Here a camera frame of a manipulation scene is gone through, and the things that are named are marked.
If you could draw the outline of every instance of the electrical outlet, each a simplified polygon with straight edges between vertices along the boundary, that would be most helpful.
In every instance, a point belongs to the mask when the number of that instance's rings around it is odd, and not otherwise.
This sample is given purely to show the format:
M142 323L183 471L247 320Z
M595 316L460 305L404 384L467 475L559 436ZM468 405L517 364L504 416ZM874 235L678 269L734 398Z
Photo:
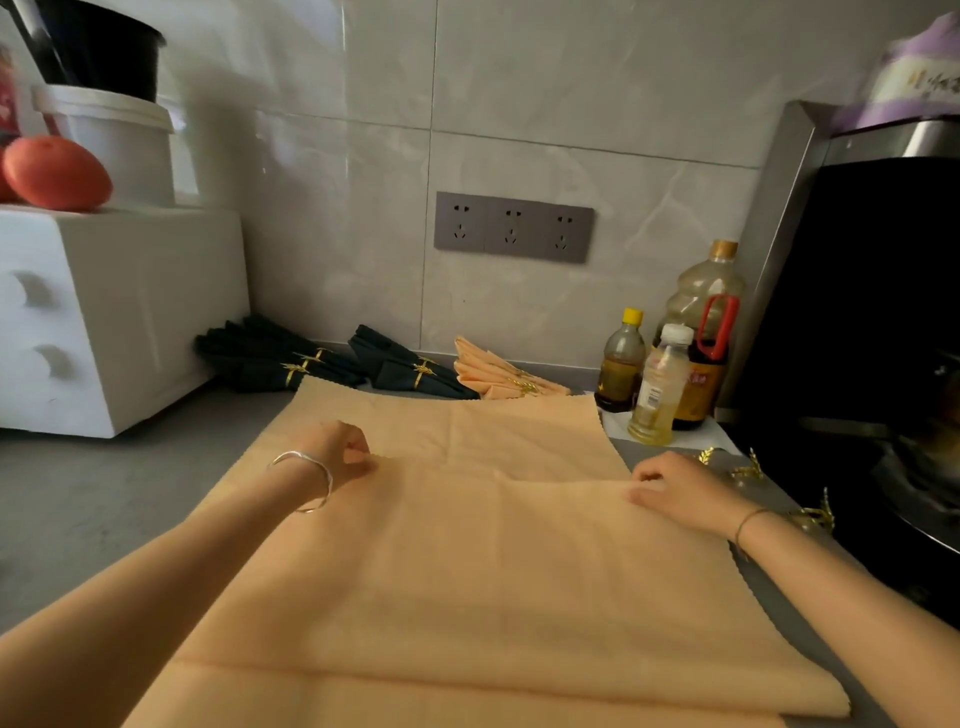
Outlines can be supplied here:
M438 192L433 247L442 251L483 253L489 197Z
M586 263L595 213L591 207L548 206L539 241L542 257L561 263Z
M590 207L438 192L433 247L584 263L593 218Z
M484 252L493 255L535 257L542 246L538 240L543 218L543 203L488 197L487 245Z

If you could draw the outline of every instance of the bottle label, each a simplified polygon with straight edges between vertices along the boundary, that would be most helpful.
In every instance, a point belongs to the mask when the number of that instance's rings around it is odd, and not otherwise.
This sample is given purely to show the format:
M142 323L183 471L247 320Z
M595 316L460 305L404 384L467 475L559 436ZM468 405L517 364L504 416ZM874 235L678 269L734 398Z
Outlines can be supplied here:
M690 376L677 414L674 415L675 420L699 423L707 418L720 389L724 368L723 364L690 363Z
M636 398L636 406L644 409L657 409L662 397L663 390L651 384L649 379L645 379L643 384L640 385L640 394Z

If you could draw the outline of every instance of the wall tile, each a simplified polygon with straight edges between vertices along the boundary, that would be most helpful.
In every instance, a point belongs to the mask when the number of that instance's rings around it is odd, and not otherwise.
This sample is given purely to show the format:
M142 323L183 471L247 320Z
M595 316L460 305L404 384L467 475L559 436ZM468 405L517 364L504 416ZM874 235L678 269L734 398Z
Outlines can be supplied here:
M433 133L422 347L463 334L523 361L595 367L625 306L647 341L677 275L714 237L740 234L757 172L696 162ZM586 265L434 250L437 190L591 206Z
M759 166L953 0L440 0L433 128Z
M255 310L310 338L420 342L429 132L173 107L182 202L238 209Z
M436 0L99 0L168 40L188 103L427 128Z

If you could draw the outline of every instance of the purple package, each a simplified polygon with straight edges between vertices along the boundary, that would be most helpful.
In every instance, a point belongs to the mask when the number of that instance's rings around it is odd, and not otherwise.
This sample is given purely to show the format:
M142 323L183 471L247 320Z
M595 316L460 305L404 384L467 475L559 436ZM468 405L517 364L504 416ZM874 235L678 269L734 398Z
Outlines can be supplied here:
M948 12L918 36L894 43L860 101L833 117L837 133L904 119L960 114L960 15Z

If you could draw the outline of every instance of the hand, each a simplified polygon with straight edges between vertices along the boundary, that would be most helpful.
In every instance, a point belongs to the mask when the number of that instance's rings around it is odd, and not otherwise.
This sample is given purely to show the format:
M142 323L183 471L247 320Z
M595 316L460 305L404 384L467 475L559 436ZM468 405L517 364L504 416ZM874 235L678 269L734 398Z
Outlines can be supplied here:
M289 449L299 450L326 465L333 476L334 489L371 473L376 467L367 438L356 425L339 421L307 425L290 445Z
M626 493L631 503L731 541L743 520L759 507L706 466L673 451L639 463L634 480L641 485Z

